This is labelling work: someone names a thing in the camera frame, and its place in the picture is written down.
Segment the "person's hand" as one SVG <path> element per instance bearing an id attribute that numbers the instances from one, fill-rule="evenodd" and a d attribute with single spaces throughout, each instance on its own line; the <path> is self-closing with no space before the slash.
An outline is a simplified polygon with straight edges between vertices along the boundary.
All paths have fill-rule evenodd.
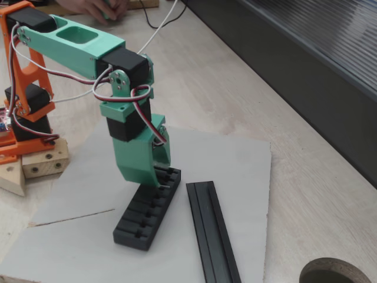
<path id="1" fill-rule="evenodd" d="M 59 0 L 57 3 L 71 12 L 90 15 L 98 22 L 107 25 L 108 19 L 116 21 L 126 14 L 129 1 Z"/>

